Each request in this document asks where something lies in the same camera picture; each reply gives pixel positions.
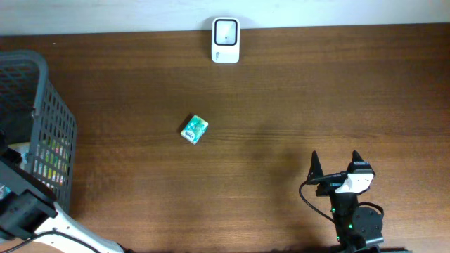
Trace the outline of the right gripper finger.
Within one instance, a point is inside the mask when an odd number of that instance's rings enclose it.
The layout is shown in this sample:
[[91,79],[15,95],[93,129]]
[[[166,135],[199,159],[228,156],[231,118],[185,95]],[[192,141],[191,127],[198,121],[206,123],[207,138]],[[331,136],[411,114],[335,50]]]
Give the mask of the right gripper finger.
[[316,151],[313,151],[311,154],[311,164],[309,168],[309,172],[307,174],[306,182],[315,182],[317,179],[323,177],[323,170],[321,168],[321,163],[319,160],[319,156]]
[[352,152],[352,161],[349,164],[349,171],[354,172],[355,170],[361,169],[364,166],[364,160],[360,154],[354,150]]

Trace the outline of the teal tissue pack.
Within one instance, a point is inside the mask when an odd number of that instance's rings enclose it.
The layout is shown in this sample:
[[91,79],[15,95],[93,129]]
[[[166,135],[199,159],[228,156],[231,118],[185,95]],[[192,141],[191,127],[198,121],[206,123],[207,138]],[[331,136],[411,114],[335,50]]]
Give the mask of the teal tissue pack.
[[194,115],[187,125],[181,130],[181,136],[193,145],[197,144],[203,134],[207,131],[209,123],[201,117]]

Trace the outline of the green tea carton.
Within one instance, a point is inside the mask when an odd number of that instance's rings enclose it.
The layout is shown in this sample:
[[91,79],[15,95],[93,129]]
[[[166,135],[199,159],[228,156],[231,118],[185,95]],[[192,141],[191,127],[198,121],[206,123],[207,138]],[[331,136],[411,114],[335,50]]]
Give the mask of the green tea carton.
[[33,172],[60,186],[67,184],[70,172],[68,144],[69,141],[66,138],[47,137],[40,141],[37,145],[38,161],[34,165]]

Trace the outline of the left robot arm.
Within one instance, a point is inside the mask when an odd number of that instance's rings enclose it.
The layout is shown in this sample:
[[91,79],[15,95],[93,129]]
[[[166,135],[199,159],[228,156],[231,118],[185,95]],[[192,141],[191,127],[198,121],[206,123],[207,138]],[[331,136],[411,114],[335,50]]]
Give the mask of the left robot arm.
[[130,252],[77,223],[41,181],[22,170],[21,154],[1,132],[1,241],[23,240],[8,252],[39,242],[61,252]]

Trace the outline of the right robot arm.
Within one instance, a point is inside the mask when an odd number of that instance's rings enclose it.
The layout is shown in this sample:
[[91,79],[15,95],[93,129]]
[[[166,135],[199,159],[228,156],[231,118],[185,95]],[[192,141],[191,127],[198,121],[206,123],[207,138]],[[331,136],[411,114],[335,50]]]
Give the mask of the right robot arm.
[[369,162],[357,151],[352,152],[352,161],[345,171],[325,175],[317,152],[311,154],[311,165],[304,186],[316,186],[316,196],[330,198],[331,215],[312,205],[302,193],[302,200],[315,212],[331,221],[336,230],[338,245],[332,252],[379,252],[384,210],[372,202],[360,202],[358,196],[370,189],[375,172]]

